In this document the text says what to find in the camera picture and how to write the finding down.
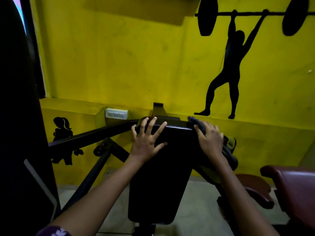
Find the hand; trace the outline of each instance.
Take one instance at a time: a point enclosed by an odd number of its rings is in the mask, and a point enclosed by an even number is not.
[[[161,150],[167,143],[161,143],[158,146],[154,147],[156,139],[159,137],[163,129],[166,127],[167,122],[164,122],[159,129],[155,132],[154,135],[151,135],[153,126],[156,123],[157,117],[154,117],[148,125],[147,131],[144,132],[149,118],[146,118],[142,121],[140,126],[140,132],[137,135],[136,125],[131,127],[132,134],[134,136],[134,143],[130,152],[130,156],[139,160],[142,164],[150,160],[155,156],[159,150]]]
[[[212,164],[216,165],[226,160],[222,154],[224,134],[219,132],[218,126],[214,127],[211,123],[206,121],[202,121],[202,123],[206,128],[206,135],[201,132],[198,125],[194,125],[198,134],[199,144]]]
[[[268,14],[269,14],[269,10],[268,9],[265,9],[265,10],[262,11],[262,16],[263,17],[268,16]]]
[[[237,14],[238,14],[237,10],[234,9],[232,11],[231,17],[235,18],[237,16]]]

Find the purple sleeve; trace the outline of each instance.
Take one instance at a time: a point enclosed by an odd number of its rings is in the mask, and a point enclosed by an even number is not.
[[[36,236],[71,236],[71,234],[58,226],[48,226],[39,231]]]

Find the floor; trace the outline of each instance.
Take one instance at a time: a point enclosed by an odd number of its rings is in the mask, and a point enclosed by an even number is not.
[[[63,207],[75,192],[75,187],[63,186],[59,187],[58,191]],[[133,232],[135,224],[128,219],[128,195],[127,187],[114,204],[97,236],[113,235],[111,233],[120,236]],[[233,236],[219,211],[216,202],[218,197],[215,186],[204,182],[202,178],[191,177],[174,222],[170,225],[158,225],[155,236]],[[272,210],[258,207],[272,224],[286,224],[289,217],[281,211],[273,190],[271,197],[275,201]]]

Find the red seat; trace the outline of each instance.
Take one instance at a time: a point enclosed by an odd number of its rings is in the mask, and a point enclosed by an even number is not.
[[[294,222],[315,230],[315,171],[301,167],[264,166],[260,172],[273,179],[282,210]]]
[[[270,185],[261,177],[247,174],[237,174],[248,194],[263,208],[272,209],[274,201],[269,195]]]

